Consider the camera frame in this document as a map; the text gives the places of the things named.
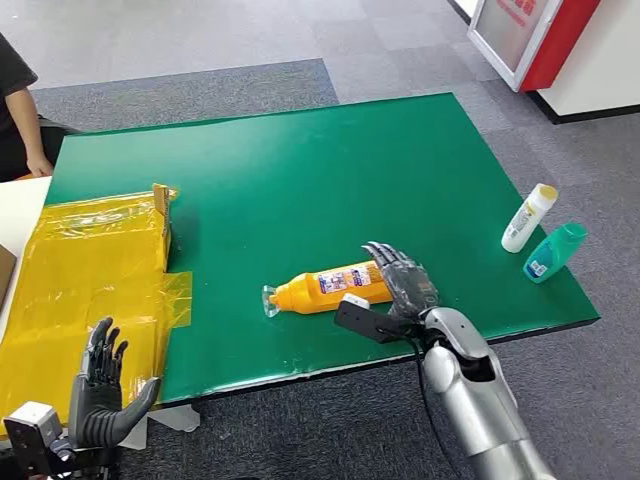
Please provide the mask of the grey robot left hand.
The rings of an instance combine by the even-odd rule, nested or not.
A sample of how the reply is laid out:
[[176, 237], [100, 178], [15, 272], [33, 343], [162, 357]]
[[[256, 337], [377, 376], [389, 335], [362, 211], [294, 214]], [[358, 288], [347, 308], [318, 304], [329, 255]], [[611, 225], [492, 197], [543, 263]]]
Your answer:
[[128, 342], [117, 343], [119, 332], [107, 316], [89, 334], [72, 387], [68, 433], [72, 447], [114, 448], [157, 400], [162, 379], [152, 377], [132, 402], [123, 405], [121, 377]]

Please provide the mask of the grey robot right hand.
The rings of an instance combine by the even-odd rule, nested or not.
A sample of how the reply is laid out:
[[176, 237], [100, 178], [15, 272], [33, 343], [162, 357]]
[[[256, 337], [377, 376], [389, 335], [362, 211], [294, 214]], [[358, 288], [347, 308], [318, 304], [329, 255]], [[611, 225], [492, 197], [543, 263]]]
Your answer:
[[376, 263], [391, 295], [389, 316], [416, 320], [439, 304], [438, 292], [421, 264], [389, 244], [369, 241], [362, 248]]

